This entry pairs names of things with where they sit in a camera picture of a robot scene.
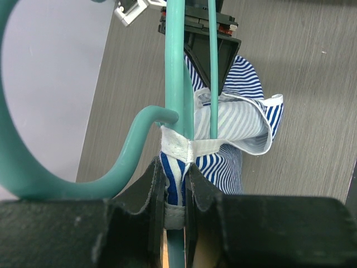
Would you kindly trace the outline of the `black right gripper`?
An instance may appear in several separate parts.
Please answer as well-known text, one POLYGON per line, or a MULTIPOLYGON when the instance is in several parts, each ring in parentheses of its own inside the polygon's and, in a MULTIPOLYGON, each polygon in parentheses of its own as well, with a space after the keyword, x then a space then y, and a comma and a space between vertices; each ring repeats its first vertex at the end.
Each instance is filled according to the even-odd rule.
MULTIPOLYGON (((209 29, 209 1, 185 1, 185 25, 209 29)), ((208 32, 185 32, 184 51, 193 69, 198 74, 204 86, 211 87, 211 68, 216 72, 218 93, 223 91, 223 86, 230 68, 241 46, 239 39, 230 35, 238 28, 235 18, 221 13, 223 0, 214 1, 216 7, 217 44, 214 58, 211 57, 211 42, 208 32)))

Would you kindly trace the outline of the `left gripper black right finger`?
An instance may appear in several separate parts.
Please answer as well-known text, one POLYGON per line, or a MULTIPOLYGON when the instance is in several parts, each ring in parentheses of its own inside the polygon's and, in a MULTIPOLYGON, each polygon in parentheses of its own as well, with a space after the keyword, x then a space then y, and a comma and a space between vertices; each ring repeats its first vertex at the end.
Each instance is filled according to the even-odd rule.
POLYGON ((186 177, 187 267, 355 267, 356 223, 326 197, 227 195, 186 177))

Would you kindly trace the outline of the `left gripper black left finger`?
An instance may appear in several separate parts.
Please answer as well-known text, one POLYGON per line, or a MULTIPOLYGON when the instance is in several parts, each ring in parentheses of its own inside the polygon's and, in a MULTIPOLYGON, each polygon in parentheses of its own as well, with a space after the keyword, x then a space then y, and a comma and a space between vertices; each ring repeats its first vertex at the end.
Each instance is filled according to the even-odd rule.
POLYGON ((113 199, 2 201, 2 267, 161 267, 165 177, 155 157, 113 199))

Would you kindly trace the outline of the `blue white striped tank top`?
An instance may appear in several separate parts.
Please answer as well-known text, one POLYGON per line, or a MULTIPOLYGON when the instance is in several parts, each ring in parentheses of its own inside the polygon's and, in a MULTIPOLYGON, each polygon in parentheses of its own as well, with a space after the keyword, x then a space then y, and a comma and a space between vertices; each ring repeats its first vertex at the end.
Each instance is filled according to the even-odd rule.
POLYGON ((196 165, 220 191, 240 195, 242 154, 266 154, 283 117, 283 96, 265 98, 253 65, 236 56, 218 97, 218 137, 210 139, 210 90, 192 62, 186 65, 193 87, 194 138, 189 140, 162 127, 160 160, 166 177, 164 227, 185 225, 185 182, 196 165))

